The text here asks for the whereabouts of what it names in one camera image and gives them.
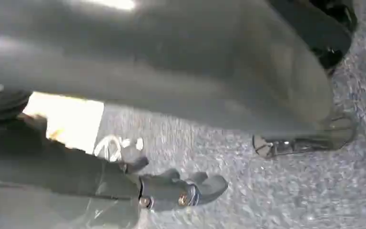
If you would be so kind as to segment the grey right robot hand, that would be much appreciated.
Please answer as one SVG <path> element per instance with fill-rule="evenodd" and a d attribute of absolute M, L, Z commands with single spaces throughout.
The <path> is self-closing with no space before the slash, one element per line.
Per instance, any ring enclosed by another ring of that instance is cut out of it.
<path fill-rule="evenodd" d="M 0 0 L 0 229 L 134 229 L 228 187 L 50 140 L 33 92 L 241 130 L 263 157 L 337 150 L 356 126 L 328 77 L 355 28 L 349 0 Z"/>

